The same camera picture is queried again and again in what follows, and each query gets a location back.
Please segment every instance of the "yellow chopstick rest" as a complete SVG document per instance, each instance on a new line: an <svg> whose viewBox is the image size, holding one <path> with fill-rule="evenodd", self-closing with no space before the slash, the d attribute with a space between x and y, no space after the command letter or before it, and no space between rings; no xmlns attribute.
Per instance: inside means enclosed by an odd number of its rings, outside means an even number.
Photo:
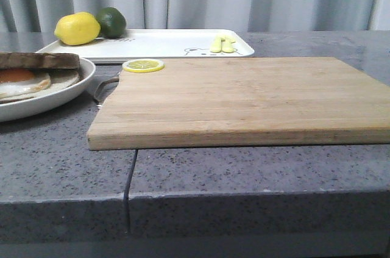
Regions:
<svg viewBox="0 0 390 258"><path fill-rule="evenodd" d="M221 51L222 51L222 37L217 35L215 36L210 46L210 52L221 52Z"/></svg>
<svg viewBox="0 0 390 258"><path fill-rule="evenodd" d="M210 46L210 52L234 52L232 43L236 40L231 35L217 34Z"/></svg>

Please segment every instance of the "lemon slice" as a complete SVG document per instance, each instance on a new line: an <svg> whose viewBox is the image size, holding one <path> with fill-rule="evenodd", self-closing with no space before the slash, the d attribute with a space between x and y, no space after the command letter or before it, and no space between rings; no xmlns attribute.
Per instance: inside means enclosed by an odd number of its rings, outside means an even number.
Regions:
<svg viewBox="0 0 390 258"><path fill-rule="evenodd" d="M129 60L122 64L123 70L134 73L147 73L161 70L164 62L156 59L136 59Z"/></svg>

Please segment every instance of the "sandwich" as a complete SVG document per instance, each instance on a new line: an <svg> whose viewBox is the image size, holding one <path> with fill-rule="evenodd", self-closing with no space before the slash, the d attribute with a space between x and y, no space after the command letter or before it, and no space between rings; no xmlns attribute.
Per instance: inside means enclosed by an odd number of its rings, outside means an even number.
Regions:
<svg viewBox="0 0 390 258"><path fill-rule="evenodd" d="M80 81L79 68L77 54L0 52L0 104L72 86Z"/></svg>

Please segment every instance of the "egg yolk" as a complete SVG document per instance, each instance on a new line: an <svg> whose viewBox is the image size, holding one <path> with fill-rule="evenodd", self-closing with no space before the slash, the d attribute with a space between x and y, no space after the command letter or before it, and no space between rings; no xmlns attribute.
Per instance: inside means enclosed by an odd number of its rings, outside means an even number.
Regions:
<svg viewBox="0 0 390 258"><path fill-rule="evenodd" d="M27 69L15 68L0 70L0 83L26 81L33 78L33 72Z"/></svg>

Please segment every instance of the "white tray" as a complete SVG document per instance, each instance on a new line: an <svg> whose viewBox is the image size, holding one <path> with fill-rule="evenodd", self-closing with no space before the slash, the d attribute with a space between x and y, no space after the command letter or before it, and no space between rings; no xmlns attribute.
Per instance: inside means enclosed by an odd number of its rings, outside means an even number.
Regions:
<svg viewBox="0 0 390 258"><path fill-rule="evenodd" d="M212 53L209 48L215 36L233 36L235 52ZM167 57L247 57L255 51L235 32L225 29L127 29L122 38L97 38L80 45L67 46L55 41L37 52L71 52L94 63L123 63L136 58Z"/></svg>

